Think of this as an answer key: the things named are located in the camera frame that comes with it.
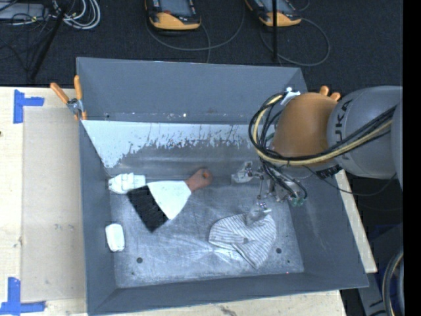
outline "black brush head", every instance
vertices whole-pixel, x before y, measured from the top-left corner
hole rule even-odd
[[[127,193],[127,196],[150,232],[161,227],[168,220],[168,217],[155,201],[148,186],[131,190]]]

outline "water stain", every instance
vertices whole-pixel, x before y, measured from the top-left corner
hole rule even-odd
[[[222,311],[224,315],[227,316],[237,316],[237,313],[235,311],[229,310],[228,308],[223,307],[222,305],[218,305],[219,310]]]

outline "electronic device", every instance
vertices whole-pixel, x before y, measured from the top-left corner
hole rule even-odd
[[[247,7],[267,27],[273,27],[272,0],[244,0]],[[278,27],[293,26],[301,22],[300,12],[289,0],[276,0]]]
[[[200,27],[193,0],[145,0],[152,27],[165,34],[185,34]]]

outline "yellow cable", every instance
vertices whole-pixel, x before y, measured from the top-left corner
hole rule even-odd
[[[275,97],[274,99],[269,101],[267,103],[267,105],[277,102],[277,100],[279,100],[280,98],[282,98],[282,95],[279,95],[279,96]],[[261,119],[262,119],[264,113],[266,112],[266,110],[268,110],[268,109],[266,108],[264,111],[262,111],[258,115],[258,117],[256,119],[255,127],[253,129],[253,140],[255,141],[256,144],[257,144],[257,128],[258,128],[259,122],[261,121]],[[330,158],[336,157],[338,155],[341,155],[342,153],[348,152],[349,150],[367,142],[368,140],[372,139],[375,135],[377,135],[379,132],[381,132],[382,130],[384,130],[388,126],[390,126],[391,123],[392,123],[392,120],[389,120],[385,124],[381,125],[379,128],[372,131],[371,133],[353,141],[352,143],[350,143],[350,144],[348,144],[344,147],[341,147],[340,149],[337,149],[337,150],[335,150],[333,152],[330,152],[326,155],[323,155],[321,157],[310,158],[310,159],[307,159],[307,160],[304,160],[304,161],[287,161],[285,159],[272,158],[272,157],[268,157],[267,155],[265,155],[264,153],[259,151],[256,147],[255,147],[255,149],[256,149],[257,154],[262,159],[264,159],[265,161],[269,161],[271,163],[285,164],[285,165],[288,164],[288,165],[295,165],[295,166],[319,163],[319,162],[325,161],[327,159],[330,159]]]

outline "small white object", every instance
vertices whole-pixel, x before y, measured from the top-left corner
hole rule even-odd
[[[281,100],[281,105],[287,105],[289,103],[289,101],[291,101],[294,97],[297,97],[298,95],[301,95],[301,92],[292,92],[292,89],[290,91],[290,90],[288,90],[288,88],[287,88],[287,92],[288,93]]]
[[[145,176],[134,173],[122,173],[108,181],[108,188],[117,194],[126,194],[144,185],[146,185]]]
[[[111,251],[122,251],[124,249],[124,233],[121,224],[109,224],[105,227],[105,234]]]

